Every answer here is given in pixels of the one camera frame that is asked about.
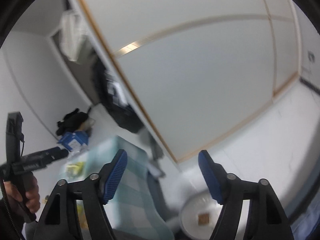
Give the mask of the person's left hand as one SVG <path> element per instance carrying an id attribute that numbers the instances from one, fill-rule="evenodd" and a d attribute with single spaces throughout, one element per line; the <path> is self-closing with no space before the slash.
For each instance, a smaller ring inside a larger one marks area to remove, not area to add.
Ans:
<path id="1" fill-rule="evenodd" d="M 31 176 L 31 188 L 25 193 L 27 198 L 26 207 L 29 209 L 30 213 L 35 214 L 40 209 L 40 195 L 39 186 L 37 184 L 37 179 L 34 175 Z M 7 193 L 10 207 L 12 211 L 18 216 L 23 216 L 23 210 L 18 203 L 23 202 L 23 197 L 19 193 L 17 187 L 10 181 L 4 182 L 4 187 Z"/>

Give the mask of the person's left forearm black sleeve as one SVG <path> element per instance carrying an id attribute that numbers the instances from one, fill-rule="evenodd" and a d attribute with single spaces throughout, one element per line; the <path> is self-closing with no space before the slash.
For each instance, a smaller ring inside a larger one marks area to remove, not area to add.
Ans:
<path id="1" fill-rule="evenodd" d="M 7 201 L 1 199 L 1 237 L 4 239 L 24 239 L 22 229 L 24 218 L 19 204 L 22 197 L 16 190 L 7 192 Z"/>

